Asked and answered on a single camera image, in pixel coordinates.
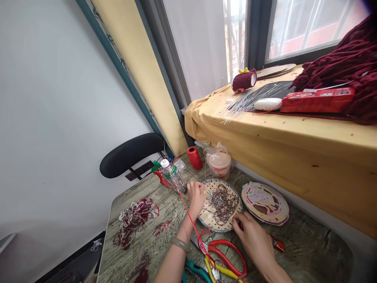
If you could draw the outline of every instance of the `red pliers handle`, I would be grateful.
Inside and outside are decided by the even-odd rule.
[[[227,259],[227,257],[221,251],[219,251],[217,248],[215,248],[215,246],[221,245],[221,244],[231,247],[239,255],[239,257],[242,260],[242,264],[243,264],[243,271],[242,272],[240,272],[239,270],[237,270],[234,267],[234,265]],[[229,267],[229,269],[235,275],[237,275],[238,277],[243,277],[243,276],[245,276],[247,274],[247,265],[246,265],[245,258],[243,257],[243,254],[240,252],[240,250],[235,245],[233,245],[231,242],[229,242],[227,240],[215,240],[215,241],[212,241],[208,245],[208,252],[214,252],[214,253],[216,253],[224,261],[224,263]]]

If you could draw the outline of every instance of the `round woven tray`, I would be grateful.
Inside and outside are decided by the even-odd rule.
[[[233,230],[232,224],[233,224],[233,216],[242,213],[242,201],[236,190],[227,182],[220,180],[220,179],[208,179],[203,182],[205,188],[204,188],[204,206],[203,210],[199,214],[199,220],[201,223],[203,223],[204,226],[208,227],[212,231],[215,232],[229,232]],[[208,200],[207,200],[207,195],[209,191],[215,191],[219,185],[223,185],[229,194],[228,199],[230,198],[238,198],[238,205],[236,209],[234,210],[233,214],[228,218],[228,221],[224,225],[219,225],[216,223],[215,219],[213,218],[213,214],[210,211],[213,211],[214,209],[210,206]]]

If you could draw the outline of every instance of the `green pliers handle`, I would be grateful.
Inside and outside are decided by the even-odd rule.
[[[205,283],[212,283],[208,273],[197,266],[193,261],[186,260],[185,267],[188,268],[192,273],[198,275]],[[186,271],[183,270],[182,283],[186,283]]]

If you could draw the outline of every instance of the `yellow pliers handle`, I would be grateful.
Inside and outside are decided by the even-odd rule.
[[[212,269],[211,269],[211,265],[210,265],[209,261],[210,261],[210,259],[208,258],[208,256],[205,256],[205,258],[204,258],[204,262],[205,262],[205,265],[206,265],[206,267],[207,267],[209,277],[210,277],[212,283],[216,283],[216,280],[214,279],[213,274],[212,274]],[[211,261],[211,262],[212,262],[212,264],[213,264],[214,266],[216,266],[216,268],[217,268],[222,274],[224,274],[224,275],[226,275],[226,276],[229,276],[230,278],[233,278],[233,279],[238,279],[237,275],[235,275],[235,274],[233,273],[233,271],[231,271],[231,270],[229,270],[229,269],[227,269],[227,268],[224,268],[224,267],[222,267],[222,266],[219,266],[218,264],[214,263],[213,261]]]

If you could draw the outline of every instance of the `bracelet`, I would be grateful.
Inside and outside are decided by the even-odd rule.
[[[186,244],[185,242],[179,240],[177,237],[172,237],[171,240],[172,244],[176,245],[177,247],[180,247],[182,250],[184,250],[187,254],[191,252],[191,248],[189,244]]]

